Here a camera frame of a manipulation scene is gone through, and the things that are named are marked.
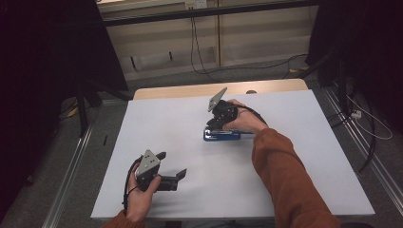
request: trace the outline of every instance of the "cable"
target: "cable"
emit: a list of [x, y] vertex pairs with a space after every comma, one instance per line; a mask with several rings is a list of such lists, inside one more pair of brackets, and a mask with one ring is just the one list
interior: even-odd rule
[[345, 122], [347, 122], [349, 119], [348, 118], [344, 118], [343, 120], [341, 120], [339, 123], [336, 123], [334, 125], [331, 125], [332, 128], [335, 128], [341, 124], [344, 124]]
[[131, 193], [131, 191], [133, 191], [134, 189], [136, 189], [138, 186], [136, 186], [135, 188], [131, 189], [130, 191], [128, 191], [128, 183], [129, 183], [129, 179], [130, 179], [130, 175], [131, 172], [133, 172], [133, 168], [134, 165], [136, 164], [137, 160], [134, 161], [131, 165], [130, 168], [128, 169], [127, 172], [127, 176], [126, 176], [126, 181], [125, 181], [125, 191], [124, 191], [124, 201], [122, 202], [122, 204], [124, 205], [124, 209], [127, 210], [127, 205], [128, 205], [128, 195]]
[[288, 76], [288, 74], [290, 73], [290, 62], [291, 62], [292, 60], [295, 60], [297, 57], [306, 56], [306, 55], [307, 55], [307, 54], [300, 54], [300, 55], [291, 56], [291, 57], [287, 60], [287, 66], [288, 66], [288, 68], [287, 68], [287, 73], [282, 77], [282, 79], [285, 79], [285, 78]]
[[336, 114], [333, 114], [333, 115], [330, 115], [330, 116], [328, 116], [328, 117], [326, 117], [326, 119], [328, 120], [328, 122], [329, 121], [332, 121], [334, 118], [336, 118], [338, 115], [340, 115], [342, 112], [341, 111], [339, 111], [339, 112], [337, 112]]
[[270, 65], [270, 66], [238, 66], [238, 67], [229, 67], [229, 68], [218, 68], [218, 69], [208, 71], [208, 73], [211, 74], [211, 73], [215, 73], [215, 72], [218, 72], [218, 71], [231, 70], [231, 69], [266, 69], [266, 68], [279, 67], [281, 65], [287, 64], [288, 62], [290, 62], [291, 60], [296, 59], [297, 57], [306, 56], [306, 55], [307, 54], [294, 55], [294, 56], [291, 56], [290, 58], [288, 58], [288, 60], [286, 60], [284, 62], [281, 62], [279, 64], [275, 64], [275, 65]]
[[[368, 107], [370, 108], [370, 113], [373, 113], [373, 108], [371, 106], [370, 103], [368, 103]], [[374, 157], [375, 154], [375, 148], [376, 148], [376, 137], [374, 136], [375, 133], [375, 124], [374, 124], [374, 118], [369, 119], [368, 116], [365, 116], [367, 118], [367, 120], [370, 122], [371, 124], [371, 128], [373, 131], [372, 137], [371, 137], [371, 144], [370, 144], [370, 148], [368, 149], [368, 156], [366, 161], [362, 164], [361, 168], [357, 171], [359, 176], [362, 176], [361, 173], [362, 171], [364, 171], [364, 169], [368, 166], [368, 164], [370, 164], [371, 160]]]
[[258, 119], [259, 119], [260, 121], [262, 121], [263, 123], [267, 124], [267, 122], [266, 122], [265, 120], [263, 120], [263, 118], [260, 116], [260, 114], [259, 114], [257, 111], [255, 111], [254, 109], [252, 109], [252, 108], [250, 108], [250, 107], [248, 107], [248, 106], [243, 106], [243, 105], [239, 105], [239, 104], [234, 104], [234, 105], [229, 105], [229, 106], [227, 106], [227, 107], [224, 108], [224, 109], [238, 108], [238, 107], [239, 107], [239, 108], [245, 108], [246, 110], [252, 112], [252, 114], [254, 114], [256, 117], [258, 117]]
[[192, 50], [191, 50], [191, 53], [190, 53], [190, 62], [191, 62], [191, 64], [192, 64], [192, 67], [193, 67], [193, 69], [195, 70], [196, 73], [199, 73], [199, 72], [195, 69], [195, 66], [193, 65], [193, 44], [194, 44], [194, 40], [196, 39], [196, 45], [197, 45], [197, 47], [198, 47], [199, 59], [201, 60], [201, 67], [202, 67], [202, 69], [203, 69], [203, 71], [204, 71], [203, 74], [206, 74], [207, 77], [210, 78], [212, 81], [214, 81], [214, 82], [216, 82], [216, 83], [221, 83], [220, 81], [215, 80], [214, 78], [212, 78], [212, 77], [210, 76], [210, 74], [209, 74], [209, 73], [205, 70], [205, 68], [204, 68], [204, 64], [203, 64], [203, 62], [202, 62], [201, 51], [200, 51], [200, 47], [199, 47], [198, 34], [197, 34], [197, 32], [196, 32], [196, 22], [195, 22], [195, 18], [192, 17], [192, 18], [190, 18], [190, 20], [191, 20], [191, 22], [192, 22]]
[[382, 123], [382, 122], [381, 122], [379, 119], [377, 119], [375, 116], [371, 115], [369, 112], [367, 112], [366, 110], [364, 110], [364, 108], [362, 108], [360, 105], [358, 105], [356, 102], [354, 102], [353, 99], [351, 99], [349, 96], [347, 96], [347, 98], [348, 98], [355, 106], [357, 106], [359, 109], [361, 109], [361, 111], [365, 112], [367, 115], [371, 116], [371, 117], [374, 118], [376, 121], [378, 121], [380, 124], [382, 124], [383, 127], [385, 127], [385, 129], [387, 129], [387, 130], [389, 131], [390, 136], [389, 136], [389, 137], [380, 137], [380, 136], [377, 136], [377, 135], [371, 133], [369, 130], [367, 130], [365, 127], [363, 127], [363, 126], [357, 121], [357, 119], [355, 118], [356, 123], [358, 124], [359, 127], [361, 127], [362, 130], [364, 130], [364, 131], [367, 132], [368, 134], [370, 134], [370, 135], [372, 135], [372, 136], [374, 136], [374, 137], [376, 137], [376, 138], [378, 138], [378, 139], [380, 139], [380, 140], [389, 140], [389, 139], [392, 138], [393, 133], [392, 133], [391, 129], [389, 129], [388, 126], [386, 126], [384, 123]]
[[133, 192], [133, 190], [137, 189], [140, 185], [135, 186], [134, 188], [132, 188], [130, 191], [127, 192], [128, 195], [130, 195], [131, 192]]

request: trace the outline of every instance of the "wall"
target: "wall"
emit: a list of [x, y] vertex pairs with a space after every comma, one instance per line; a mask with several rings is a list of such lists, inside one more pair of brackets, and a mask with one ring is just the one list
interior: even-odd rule
[[[268, 1], [209, 0], [207, 6], [263, 2]], [[113, 18], [184, 10], [184, 1], [104, 0], [98, 6], [104, 18]], [[317, 7], [309, 7], [196, 18], [202, 62], [206, 68], [227, 67], [307, 53], [316, 14]], [[107, 30], [128, 81], [193, 70], [190, 19], [110, 27]], [[193, 64], [196, 69], [201, 69], [196, 41], [193, 45]]]

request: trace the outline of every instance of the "electrical outlet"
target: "electrical outlet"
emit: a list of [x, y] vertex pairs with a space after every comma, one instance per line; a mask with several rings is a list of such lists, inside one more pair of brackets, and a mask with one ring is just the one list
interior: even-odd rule
[[360, 119], [361, 118], [361, 111], [359, 110], [353, 110], [352, 112], [352, 117], [356, 118], [356, 119]]
[[185, 1], [184, 2], [184, 9], [185, 10], [196, 9], [195, 1]]
[[196, 5], [196, 9], [206, 9], [207, 0], [196, 0], [195, 5]]

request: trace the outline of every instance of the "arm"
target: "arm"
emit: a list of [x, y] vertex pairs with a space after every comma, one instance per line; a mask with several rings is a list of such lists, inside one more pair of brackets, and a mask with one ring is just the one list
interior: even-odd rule
[[223, 128], [256, 134], [252, 163], [272, 196], [277, 227], [339, 227], [288, 138], [243, 108], [239, 108], [237, 119]]
[[138, 163], [134, 165], [129, 178], [127, 188], [132, 191], [130, 191], [127, 199], [127, 212], [122, 210], [115, 218], [107, 222], [103, 226], [104, 228], [144, 228], [144, 219], [150, 209], [152, 196], [160, 185], [161, 177], [155, 177], [148, 186], [147, 190], [143, 192], [137, 188], [138, 184], [134, 175], [134, 172], [138, 167]]

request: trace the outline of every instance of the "orange sleeve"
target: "orange sleeve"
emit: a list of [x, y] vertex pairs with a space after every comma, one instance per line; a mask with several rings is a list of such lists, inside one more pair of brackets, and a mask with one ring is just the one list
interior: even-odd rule
[[125, 216], [125, 210], [122, 210], [115, 218], [108, 221], [103, 228], [144, 228], [143, 222], [131, 222]]
[[261, 130], [252, 163], [272, 196], [278, 228], [339, 227], [288, 138], [271, 128]]

